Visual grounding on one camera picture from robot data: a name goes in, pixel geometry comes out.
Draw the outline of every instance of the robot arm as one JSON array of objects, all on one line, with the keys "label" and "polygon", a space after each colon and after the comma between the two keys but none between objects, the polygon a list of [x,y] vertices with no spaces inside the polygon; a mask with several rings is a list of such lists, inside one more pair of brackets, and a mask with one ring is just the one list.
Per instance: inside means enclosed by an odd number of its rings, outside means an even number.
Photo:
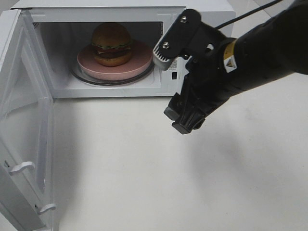
[{"label": "robot arm", "polygon": [[181,93],[165,110],[175,129],[190,133],[233,95],[293,72],[308,75],[308,0],[294,1],[238,39],[202,23],[197,11],[185,10],[153,52],[163,70],[178,56],[190,57]]}]

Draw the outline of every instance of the white microwave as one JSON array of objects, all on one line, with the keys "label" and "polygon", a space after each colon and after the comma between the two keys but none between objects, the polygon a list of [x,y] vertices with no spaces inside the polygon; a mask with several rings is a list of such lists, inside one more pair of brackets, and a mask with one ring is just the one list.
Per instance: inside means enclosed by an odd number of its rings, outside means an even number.
[{"label": "white microwave", "polygon": [[[154,66],[136,81],[102,86],[72,71],[102,22],[119,22],[151,48],[185,9],[217,26],[235,17],[227,0],[20,0],[0,16],[0,212],[19,231],[52,227],[54,98],[171,96],[185,61]],[[232,25],[222,29],[230,36]]]}]

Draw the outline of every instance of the toy hamburger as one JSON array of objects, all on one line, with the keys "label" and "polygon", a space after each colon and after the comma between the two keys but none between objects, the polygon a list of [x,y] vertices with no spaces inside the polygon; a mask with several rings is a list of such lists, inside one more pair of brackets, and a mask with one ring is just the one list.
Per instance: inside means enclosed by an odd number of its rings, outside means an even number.
[{"label": "toy hamburger", "polygon": [[132,40],[124,26],[119,23],[103,23],[92,34],[94,59],[104,66],[119,66],[132,56]]}]

